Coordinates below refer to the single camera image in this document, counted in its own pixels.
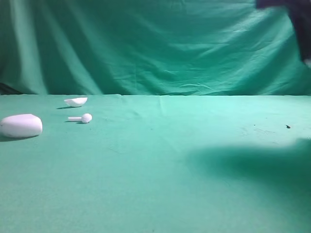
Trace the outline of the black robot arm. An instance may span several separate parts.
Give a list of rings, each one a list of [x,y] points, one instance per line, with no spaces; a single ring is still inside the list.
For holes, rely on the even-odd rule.
[[[256,0],[257,9],[283,7],[294,28],[300,60],[311,67],[311,1],[310,0]]]

